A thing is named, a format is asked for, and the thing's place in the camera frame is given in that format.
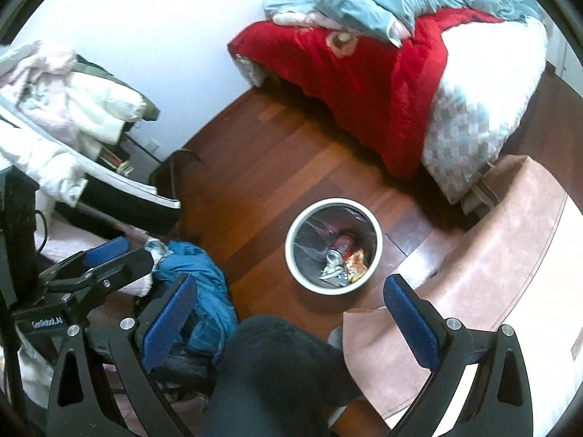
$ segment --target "hardwood floorboard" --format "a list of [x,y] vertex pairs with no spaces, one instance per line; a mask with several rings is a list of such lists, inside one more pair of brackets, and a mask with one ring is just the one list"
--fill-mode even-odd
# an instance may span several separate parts
[[[287,229],[294,221],[298,212],[311,204],[328,196],[340,196],[341,192],[324,178],[312,186],[310,190],[295,199],[288,208],[259,231],[250,242],[246,243],[236,253],[231,255],[223,265],[223,272],[228,284],[233,284],[244,277],[265,255],[270,255],[286,239]],[[287,272],[282,255],[282,273]]]
[[[224,271],[241,320],[274,314],[323,340],[348,309],[383,304],[385,278],[431,275],[468,219],[420,170],[411,181],[387,174],[380,157],[335,124],[324,104],[290,84],[252,90],[187,143],[205,161],[181,165],[180,232]],[[381,262],[360,289],[321,296],[287,269],[283,244],[295,217],[323,198],[368,207],[386,233]],[[387,427],[368,403],[352,404],[334,426],[341,437],[381,437]]]
[[583,99],[545,72],[518,130],[502,152],[527,154],[546,167],[583,211]]

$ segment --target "blue jacket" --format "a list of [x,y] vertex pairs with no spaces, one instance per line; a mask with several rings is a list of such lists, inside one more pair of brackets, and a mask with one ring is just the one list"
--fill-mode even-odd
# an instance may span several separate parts
[[203,249],[191,243],[171,241],[168,248],[173,254],[158,264],[155,280],[169,287],[181,273],[189,273],[198,286],[196,305],[177,341],[211,354],[217,363],[238,323],[223,273]]

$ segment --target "white wall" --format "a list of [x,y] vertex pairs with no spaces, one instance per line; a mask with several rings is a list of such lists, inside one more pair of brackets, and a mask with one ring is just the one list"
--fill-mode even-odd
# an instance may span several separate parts
[[262,0],[46,0],[15,42],[68,43],[145,93],[157,123],[132,133],[164,158],[249,86],[226,45],[263,18]]
[[561,78],[583,97],[583,66],[570,45],[567,45]]
[[547,60],[556,68],[563,63],[566,40],[555,23],[547,26],[549,33],[549,46],[547,47]]

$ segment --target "metal screw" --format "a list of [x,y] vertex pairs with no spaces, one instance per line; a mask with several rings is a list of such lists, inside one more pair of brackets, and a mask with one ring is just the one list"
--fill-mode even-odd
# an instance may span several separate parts
[[81,328],[77,324],[72,325],[67,329],[67,335],[69,335],[69,337],[75,337],[75,335],[77,335],[80,330]]
[[132,317],[128,317],[120,322],[120,327],[124,330],[131,329],[134,325],[136,325],[136,321],[133,320]]
[[462,328],[462,323],[458,319],[447,319],[445,324],[451,328],[451,330],[459,330]]
[[502,333],[507,337],[512,337],[514,335],[514,329],[510,325],[502,325]]

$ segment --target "white bedsheet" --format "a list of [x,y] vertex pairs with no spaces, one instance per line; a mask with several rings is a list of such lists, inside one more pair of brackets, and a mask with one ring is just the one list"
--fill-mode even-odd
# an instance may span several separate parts
[[546,65],[544,25],[469,23],[442,35],[449,52],[431,107],[423,164],[454,204],[518,127]]

